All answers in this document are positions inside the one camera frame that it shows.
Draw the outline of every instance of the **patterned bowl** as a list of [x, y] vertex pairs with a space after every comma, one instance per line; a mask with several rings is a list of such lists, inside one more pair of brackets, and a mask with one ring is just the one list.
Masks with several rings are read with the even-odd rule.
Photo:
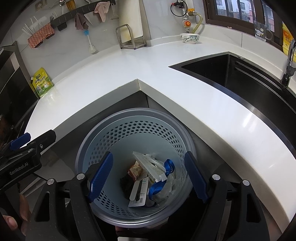
[[200, 38], [199, 34], [180, 34], [180, 36], [186, 44], [196, 44]]

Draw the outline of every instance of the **person's finger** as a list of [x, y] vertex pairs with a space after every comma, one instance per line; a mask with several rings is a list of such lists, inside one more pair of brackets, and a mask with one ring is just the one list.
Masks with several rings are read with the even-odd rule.
[[28, 221], [30, 218], [31, 212], [29, 209], [29, 203], [24, 195], [20, 194], [20, 216], [23, 220]]
[[27, 229], [28, 229], [28, 222], [23, 221], [20, 230], [23, 233], [23, 235], [25, 235], [25, 236], [26, 236], [26, 233], [27, 233]]
[[12, 231], [17, 229], [17, 222], [13, 217], [3, 215], [3, 218]]

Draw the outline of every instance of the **window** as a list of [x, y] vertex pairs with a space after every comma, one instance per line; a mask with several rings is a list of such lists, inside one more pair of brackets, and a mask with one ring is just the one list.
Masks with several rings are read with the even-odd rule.
[[217, 6], [223, 6], [222, 0], [216, 0], [216, 2], [217, 2]]
[[246, 10], [246, 6], [245, 6], [245, 4], [244, 4], [243, 2], [241, 2], [240, 4], [241, 4], [241, 9], [242, 9], [242, 10]]
[[274, 32], [274, 15], [272, 13], [272, 10], [264, 2], [262, 2], [262, 5], [264, 10], [265, 24], [270, 31]]
[[255, 35], [253, 21], [264, 23], [273, 32], [270, 44], [282, 50], [282, 21], [262, 0], [203, 0], [206, 23], [232, 27]]

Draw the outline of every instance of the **blue clamp pad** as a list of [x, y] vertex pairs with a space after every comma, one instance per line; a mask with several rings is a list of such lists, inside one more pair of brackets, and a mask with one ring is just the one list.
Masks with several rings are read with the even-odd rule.
[[25, 133], [19, 138], [10, 142], [9, 149], [15, 151], [21, 148], [23, 145], [27, 144], [31, 140], [31, 135], [29, 133]]
[[91, 175], [91, 181], [89, 182], [89, 194], [88, 199], [93, 202], [101, 194], [104, 184], [109, 176], [109, 173], [113, 166], [113, 155], [111, 152], [105, 153], [102, 160], [97, 164], [92, 164], [88, 171], [97, 168], [94, 175]]
[[207, 193], [207, 182], [198, 169], [197, 160], [191, 152], [185, 153], [184, 165], [193, 184], [197, 197], [206, 203], [209, 199], [209, 195]]

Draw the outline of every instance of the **gray trash bin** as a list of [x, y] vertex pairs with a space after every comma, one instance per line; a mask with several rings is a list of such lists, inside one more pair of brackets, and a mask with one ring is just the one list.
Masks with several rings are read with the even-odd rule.
[[[188, 197], [192, 184], [184, 154], [191, 151], [196, 156], [196, 150], [189, 132], [174, 117], [149, 108], [128, 109], [107, 117], [82, 142], [76, 157], [76, 174], [86, 172], [106, 151], [114, 156], [113, 168], [100, 196], [91, 203], [93, 213], [100, 219], [120, 227], [146, 227], [169, 217]], [[176, 179], [181, 180], [176, 191], [155, 207], [129, 208], [129, 200], [124, 198], [120, 178], [135, 162], [133, 151], [152, 154], [163, 163], [171, 159]]]

